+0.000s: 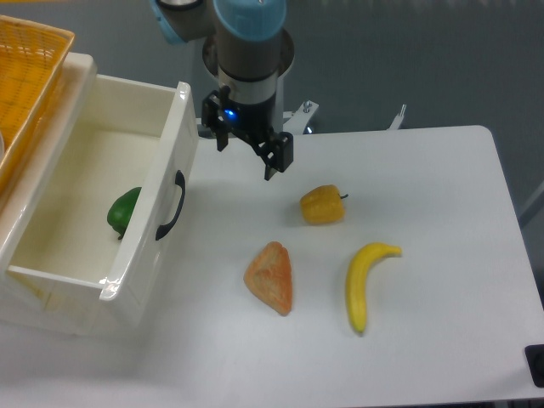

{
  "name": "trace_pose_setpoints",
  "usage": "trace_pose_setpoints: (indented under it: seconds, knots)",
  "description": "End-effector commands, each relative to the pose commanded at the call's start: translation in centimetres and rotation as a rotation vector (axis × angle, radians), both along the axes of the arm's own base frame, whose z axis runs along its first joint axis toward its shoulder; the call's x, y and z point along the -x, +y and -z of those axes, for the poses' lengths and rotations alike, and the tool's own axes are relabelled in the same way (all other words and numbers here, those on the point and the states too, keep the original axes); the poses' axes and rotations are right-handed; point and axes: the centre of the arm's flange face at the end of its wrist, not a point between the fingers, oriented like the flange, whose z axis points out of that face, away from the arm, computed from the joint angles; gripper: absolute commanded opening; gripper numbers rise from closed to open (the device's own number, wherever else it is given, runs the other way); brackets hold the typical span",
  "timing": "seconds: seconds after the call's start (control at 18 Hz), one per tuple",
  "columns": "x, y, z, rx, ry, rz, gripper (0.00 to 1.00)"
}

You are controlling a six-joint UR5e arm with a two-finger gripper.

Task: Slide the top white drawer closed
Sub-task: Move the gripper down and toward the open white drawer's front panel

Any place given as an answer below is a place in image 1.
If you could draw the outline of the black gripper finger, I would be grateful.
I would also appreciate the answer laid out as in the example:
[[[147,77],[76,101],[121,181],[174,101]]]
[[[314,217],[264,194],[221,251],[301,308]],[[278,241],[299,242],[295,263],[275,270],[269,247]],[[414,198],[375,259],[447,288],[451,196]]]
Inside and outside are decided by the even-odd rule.
[[[264,179],[270,181],[276,173],[285,172],[293,162],[294,140],[291,133],[269,131],[257,143],[256,154],[265,165]]]
[[[229,125],[223,119],[219,91],[212,91],[201,104],[201,124],[216,139],[217,150],[223,151],[229,143]]]

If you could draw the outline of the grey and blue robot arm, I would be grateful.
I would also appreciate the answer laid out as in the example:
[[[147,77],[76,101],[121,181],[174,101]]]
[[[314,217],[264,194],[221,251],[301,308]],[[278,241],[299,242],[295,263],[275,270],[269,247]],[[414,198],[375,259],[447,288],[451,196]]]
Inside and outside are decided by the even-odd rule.
[[[218,87],[201,105],[201,124],[223,150],[230,137],[250,145],[265,165],[264,178],[293,161],[293,137],[281,124],[279,95],[284,1],[154,1],[168,40],[212,40]]]

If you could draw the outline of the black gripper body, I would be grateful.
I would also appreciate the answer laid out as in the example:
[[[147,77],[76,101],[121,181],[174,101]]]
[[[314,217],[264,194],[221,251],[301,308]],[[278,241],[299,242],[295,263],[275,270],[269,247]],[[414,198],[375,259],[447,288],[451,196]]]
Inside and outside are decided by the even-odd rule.
[[[218,125],[216,130],[217,148],[223,150],[233,134],[254,150],[274,149],[272,126],[275,108],[275,94],[256,104],[242,104],[234,101],[234,91],[223,85],[219,89]]]

